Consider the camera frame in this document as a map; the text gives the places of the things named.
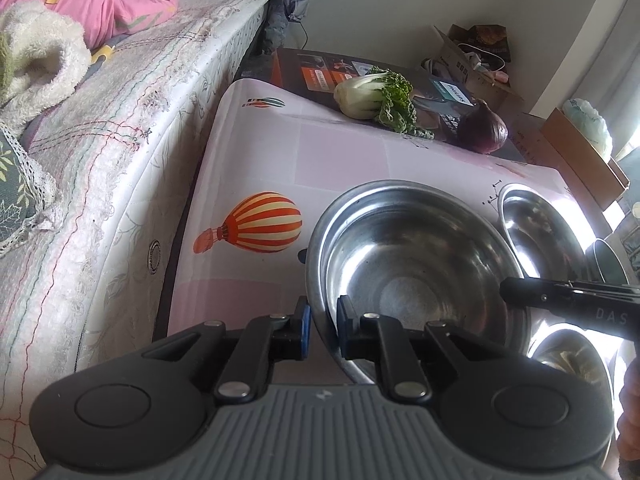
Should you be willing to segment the person's right hand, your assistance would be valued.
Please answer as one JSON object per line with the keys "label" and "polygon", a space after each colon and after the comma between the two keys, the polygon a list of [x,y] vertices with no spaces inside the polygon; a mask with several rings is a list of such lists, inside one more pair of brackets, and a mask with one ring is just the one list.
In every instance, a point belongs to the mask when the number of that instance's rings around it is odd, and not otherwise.
{"label": "person's right hand", "polygon": [[617,423],[617,449],[620,454],[620,478],[639,478],[640,450],[640,392],[639,358],[636,356],[627,367],[624,386],[620,390],[623,414]]}

